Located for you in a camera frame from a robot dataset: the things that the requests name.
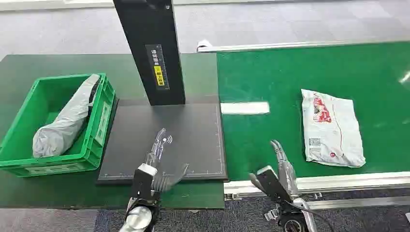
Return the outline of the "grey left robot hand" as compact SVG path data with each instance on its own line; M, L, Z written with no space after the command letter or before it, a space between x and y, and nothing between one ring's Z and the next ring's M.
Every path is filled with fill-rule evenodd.
M172 139L166 137L166 128L162 128L157 133L151 150L146 155L145 164L150 166L151 169L155 169L156 172L153 175L151 189L156 192L165 192L170 190L174 185L179 183L186 175L189 164L182 165L181 170L172 175L164 175L161 159L165 144L169 144Z

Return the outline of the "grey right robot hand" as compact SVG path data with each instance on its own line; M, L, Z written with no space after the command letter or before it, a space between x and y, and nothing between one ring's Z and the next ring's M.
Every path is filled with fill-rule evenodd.
M270 141L278 161L276 173L269 165L261 168L256 174L249 173L251 183L273 199L292 201L298 197L296 174L288 161L285 151L277 140Z

